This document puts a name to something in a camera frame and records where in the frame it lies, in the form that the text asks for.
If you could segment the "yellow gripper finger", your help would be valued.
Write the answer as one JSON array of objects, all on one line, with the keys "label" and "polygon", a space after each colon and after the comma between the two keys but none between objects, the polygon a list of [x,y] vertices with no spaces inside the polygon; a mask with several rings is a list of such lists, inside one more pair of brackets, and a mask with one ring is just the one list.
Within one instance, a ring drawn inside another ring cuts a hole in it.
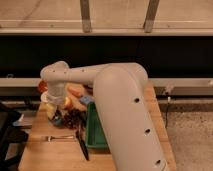
[{"label": "yellow gripper finger", "polygon": [[50,120],[52,120],[54,118],[56,110],[57,110],[57,107],[55,105],[50,104],[50,103],[46,104],[46,113]]}]

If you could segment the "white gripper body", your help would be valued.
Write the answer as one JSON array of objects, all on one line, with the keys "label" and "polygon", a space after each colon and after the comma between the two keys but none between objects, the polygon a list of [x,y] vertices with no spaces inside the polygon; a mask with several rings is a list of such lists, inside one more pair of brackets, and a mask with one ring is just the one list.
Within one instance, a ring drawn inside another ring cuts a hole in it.
[{"label": "white gripper body", "polygon": [[47,101],[54,105],[61,105],[65,99],[64,83],[48,83],[47,84]]}]

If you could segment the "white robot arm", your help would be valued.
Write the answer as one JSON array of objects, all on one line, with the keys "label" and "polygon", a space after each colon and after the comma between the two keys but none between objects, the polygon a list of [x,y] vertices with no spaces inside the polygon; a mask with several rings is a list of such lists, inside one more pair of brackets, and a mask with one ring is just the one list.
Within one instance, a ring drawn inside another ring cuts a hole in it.
[{"label": "white robot arm", "polygon": [[71,68],[64,61],[44,67],[47,101],[59,106],[68,82],[91,85],[96,109],[116,171],[169,171],[147,109],[146,70],[138,63],[109,63]]}]

